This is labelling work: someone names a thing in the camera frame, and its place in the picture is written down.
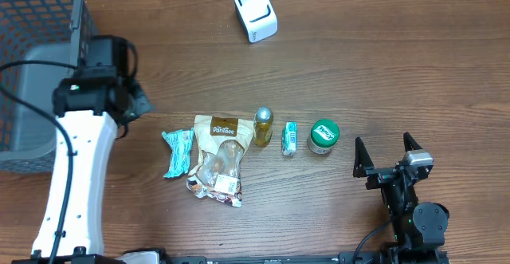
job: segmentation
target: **green jar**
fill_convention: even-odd
[[[340,137],[340,129],[333,120],[319,120],[310,131],[307,144],[316,154],[326,154],[331,151]]]

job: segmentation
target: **bottle cap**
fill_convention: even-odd
[[[273,112],[268,107],[260,107],[257,110],[257,113],[255,114],[255,121],[256,122],[268,122],[273,117]]]
[[[317,121],[310,132],[313,143],[322,148],[330,148],[340,137],[340,129],[333,120]]]

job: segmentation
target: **spice jar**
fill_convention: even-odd
[[[268,107],[260,107],[253,119],[253,142],[259,146],[266,146],[273,134],[273,112]]]
[[[306,140],[310,150],[317,154],[326,154],[340,137],[340,129],[333,120],[319,120],[310,131]]]

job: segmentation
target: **white cube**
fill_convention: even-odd
[[[269,0],[234,0],[236,13],[252,43],[273,36],[278,30],[277,16]]]

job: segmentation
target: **laundry basket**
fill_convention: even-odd
[[[0,0],[0,64],[20,60],[84,63],[97,34],[84,0]],[[0,73],[2,86],[52,113],[51,96],[72,70],[22,65]],[[0,95],[0,170],[52,171],[55,127]]]

